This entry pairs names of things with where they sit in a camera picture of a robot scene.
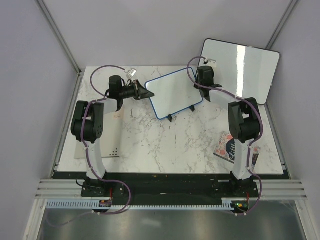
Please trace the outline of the small blue-framed whiteboard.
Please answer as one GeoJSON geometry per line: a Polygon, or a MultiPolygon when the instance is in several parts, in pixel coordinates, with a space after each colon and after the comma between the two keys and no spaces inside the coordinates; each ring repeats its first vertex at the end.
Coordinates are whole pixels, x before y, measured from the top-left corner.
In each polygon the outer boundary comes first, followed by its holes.
{"type": "Polygon", "coordinates": [[[158,120],[166,119],[203,102],[203,97],[199,90],[194,88],[189,77],[196,77],[191,67],[176,70],[144,84],[144,87],[154,94],[150,102],[158,120]]]}

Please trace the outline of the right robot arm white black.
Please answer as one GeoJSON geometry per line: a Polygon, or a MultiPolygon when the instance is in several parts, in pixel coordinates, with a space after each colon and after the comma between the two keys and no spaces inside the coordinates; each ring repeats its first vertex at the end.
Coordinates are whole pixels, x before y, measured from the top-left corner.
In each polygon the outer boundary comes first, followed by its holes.
{"type": "Polygon", "coordinates": [[[229,191],[235,197],[247,191],[244,180],[252,176],[252,144],[263,132],[262,119],[257,100],[253,97],[240,98],[214,83],[214,69],[210,66],[197,68],[194,87],[207,101],[227,110],[228,127],[234,139],[234,165],[231,174],[236,179],[229,184],[229,191]]]}

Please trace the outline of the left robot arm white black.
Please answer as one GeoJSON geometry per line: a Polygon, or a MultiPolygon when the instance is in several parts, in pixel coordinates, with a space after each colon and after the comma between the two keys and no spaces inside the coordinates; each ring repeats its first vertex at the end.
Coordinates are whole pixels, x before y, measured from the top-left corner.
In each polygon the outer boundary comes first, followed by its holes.
{"type": "Polygon", "coordinates": [[[71,121],[71,134],[83,144],[89,179],[97,180],[92,191],[99,197],[106,196],[110,191],[108,182],[102,180],[107,173],[103,164],[100,138],[104,131],[104,115],[118,112],[125,99],[136,101],[154,97],[155,94],[141,85],[138,80],[124,80],[119,75],[109,78],[109,87],[102,98],[90,102],[79,100],[75,105],[71,121]]]}

